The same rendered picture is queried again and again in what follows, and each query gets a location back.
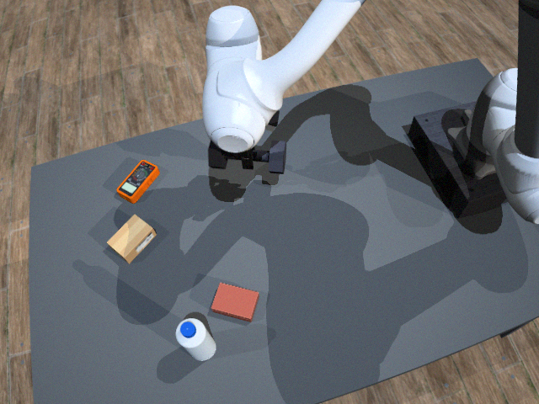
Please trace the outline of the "orange digital multimeter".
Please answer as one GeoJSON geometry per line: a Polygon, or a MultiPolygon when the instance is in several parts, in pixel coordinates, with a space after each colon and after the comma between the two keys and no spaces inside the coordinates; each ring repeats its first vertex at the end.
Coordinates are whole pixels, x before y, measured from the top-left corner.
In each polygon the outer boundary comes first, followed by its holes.
{"type": "Polygon", "coordinates": [[[117,188],[119,196],[135,204],[159,175],[156,165],[141,160],[117,188]]]}

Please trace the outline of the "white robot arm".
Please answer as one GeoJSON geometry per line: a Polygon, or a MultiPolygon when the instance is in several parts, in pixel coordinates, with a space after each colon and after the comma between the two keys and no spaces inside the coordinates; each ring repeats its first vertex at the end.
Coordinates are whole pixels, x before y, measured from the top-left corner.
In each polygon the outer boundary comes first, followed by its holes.
{"type": "MultiPolygon", "coordinates": [[[[202,98],[209,139],[225,152],[239,153],[252,149],[264,130],[274,131],[285,92],[318,62],[365,1],[322,0],[291,42],[265,60],[246,8],[211,13],[202,98]]],[[[539,0],[519,0],[518,68],[494,76],[462,117],[466,126],[446,135],[472,176],[497,173],[515,212],[539,225],[539,0]]]]}

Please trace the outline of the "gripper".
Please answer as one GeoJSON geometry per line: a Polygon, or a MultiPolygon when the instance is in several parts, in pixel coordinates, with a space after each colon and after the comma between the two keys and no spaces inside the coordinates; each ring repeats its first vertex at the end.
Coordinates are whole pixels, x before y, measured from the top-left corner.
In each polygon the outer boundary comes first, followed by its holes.
{"type": "Polygon", "coordinates": [[[238,153],[238,157],[242,159],[243,169],[253,170],[253,158],[251,150],[255,150],[254,147],[250,150],[238,153]]]}

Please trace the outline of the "white bottle with blue cap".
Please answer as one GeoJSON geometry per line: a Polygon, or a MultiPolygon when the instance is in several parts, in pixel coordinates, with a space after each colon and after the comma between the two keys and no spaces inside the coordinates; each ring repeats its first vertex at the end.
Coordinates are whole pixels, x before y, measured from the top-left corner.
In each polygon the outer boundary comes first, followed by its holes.
{"type": "Polygon", "coordinates": [[[175,335],[179,344],[184,347],[194,359],[200,361],[208,360],[216,351],[214,339],[208,333],[204,324],[198,319],[188,318],[183,320],[177,326],[175,335]]]}

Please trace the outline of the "flat reddish-brown rectangular block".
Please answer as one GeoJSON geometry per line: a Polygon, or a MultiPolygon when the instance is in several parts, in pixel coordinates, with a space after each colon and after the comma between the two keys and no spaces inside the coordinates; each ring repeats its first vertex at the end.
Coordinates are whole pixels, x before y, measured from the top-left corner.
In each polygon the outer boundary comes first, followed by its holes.
{"type": "Polygon", "coordinates": [[[213,312],[252,322],[259,292],[220,283],[213,300],[213,312]]]}

